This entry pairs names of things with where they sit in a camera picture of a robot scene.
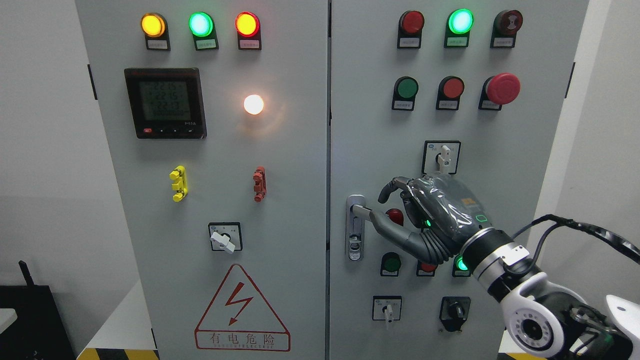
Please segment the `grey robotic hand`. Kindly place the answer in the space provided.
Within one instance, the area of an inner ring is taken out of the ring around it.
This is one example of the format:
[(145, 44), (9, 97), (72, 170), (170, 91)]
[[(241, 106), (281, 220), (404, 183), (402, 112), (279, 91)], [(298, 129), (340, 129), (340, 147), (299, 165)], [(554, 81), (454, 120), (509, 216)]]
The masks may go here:
[(394, 177), (378, 196), (386, 203), (394, 191), (400, 196), (414, 227), (430, 233), (412, 232), (393, 223), (384, 213), (372, 210), (375, 230), (398, 248), (424, 264), (443, 264), (462, 255), (471, 271), (494, 248), (509, 237), (492, 227), (480, 201), (464, 183), (450, 174), (435, 172), (420, 178)]

